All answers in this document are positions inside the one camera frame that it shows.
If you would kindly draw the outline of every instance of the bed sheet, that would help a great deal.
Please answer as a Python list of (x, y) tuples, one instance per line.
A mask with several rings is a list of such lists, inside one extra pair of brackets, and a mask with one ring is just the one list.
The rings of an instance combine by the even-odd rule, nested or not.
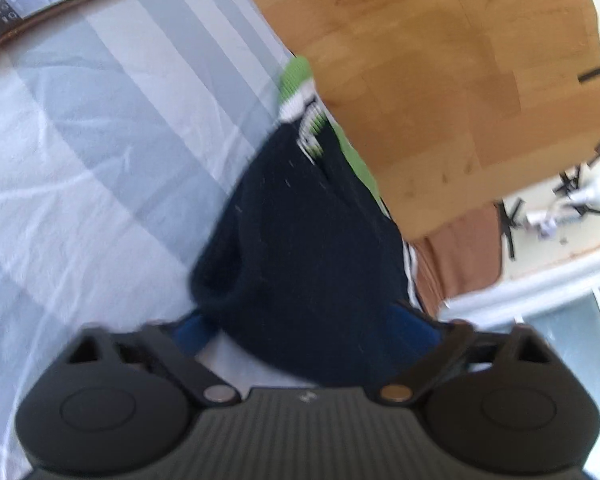
[[(272, 130), (290, 53), (250, 0), (99, 0), (0, 52), (0, 479), (16, 408), (85, 323), (193, 305), (186, 278)], [(201, 360), (246, 393), (302, 384), (225, 336)]]

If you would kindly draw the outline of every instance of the ribbed gray panel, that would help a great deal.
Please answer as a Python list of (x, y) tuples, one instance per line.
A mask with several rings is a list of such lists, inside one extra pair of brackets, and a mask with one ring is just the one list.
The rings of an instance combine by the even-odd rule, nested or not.
[[(203, 413), (169, 456), (107, 480), (497, 478), (511, 477), (458, 462), (432, 443), (413, 413), (378, 406), (353, 388), (253, 390), (238, 406)], [(586, 476), (571, 471), (543, 478), (584, 480)], [(68, 479), (39, 472), (30, 480)]]

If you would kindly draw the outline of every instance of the gray stripe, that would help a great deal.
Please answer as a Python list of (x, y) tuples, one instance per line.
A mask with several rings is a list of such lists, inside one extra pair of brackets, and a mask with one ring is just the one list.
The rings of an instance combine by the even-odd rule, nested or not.
[(273, 125), (274, 114), (229, 60), (184, 0), (138, 0), (229, 118), (254, 148)]
[(44, 337), (38, 339), (22, 394), (29, 391), (73, 332), (30, 298), (0, 267), (0, 446), (10, 423), (17, 383), (24, 372), (40, 322), (44, 322)]
[[(8, 48), (13, 65), (85, 166), (148, 232), (191, 266), (226, 193), (91, 26), (70, 14), (15, 41)], [(126, 157), (126, 167), (103, 164), (115, 157)]]
[[(244, 13), (240, 7), (238, 7), (233, 0), (214, 1), (216, 6), (218, 6), (218, 9), (220, 9), (220, 11), (226, 16), (227, 20), (229, 23), (231, 23), (236, 32), (240, 34), (244, 40), (244, 43), (246, 43), (249, 47), (249, 50), (253, 52), (256, 58), (258, 58), (262, 67), (269, 74), (270, 78), (272, 78), (273, 81), (278, 81), (280, 74), (282, 73), (282, 67), (280, 66), (280, 63), (277, 62), (276, 58), (273, 56), (260, 35), (254, 30), (251, 23), (249, 23), (244, 17)], [(280, 42), (280, 39), (273, 32), (272, 37)]]

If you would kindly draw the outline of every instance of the striped bed sheet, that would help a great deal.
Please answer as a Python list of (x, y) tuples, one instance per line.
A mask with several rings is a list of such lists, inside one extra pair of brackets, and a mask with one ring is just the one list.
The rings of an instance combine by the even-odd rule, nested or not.
[[(15, 411), (82, 325), (192, 309), (289, 57), (251, 0), (94, 1), (0, 51), (0, 480), (29, 470)], [(200, 359), (243, 393), (302, 384), (222, 335)]]

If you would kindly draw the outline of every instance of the wooden floor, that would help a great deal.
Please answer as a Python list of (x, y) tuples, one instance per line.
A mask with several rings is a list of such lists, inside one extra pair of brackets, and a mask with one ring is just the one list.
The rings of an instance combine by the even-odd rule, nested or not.
[(591, 0), (255, 0), (378, 178), (403, 235), (586, 160)]

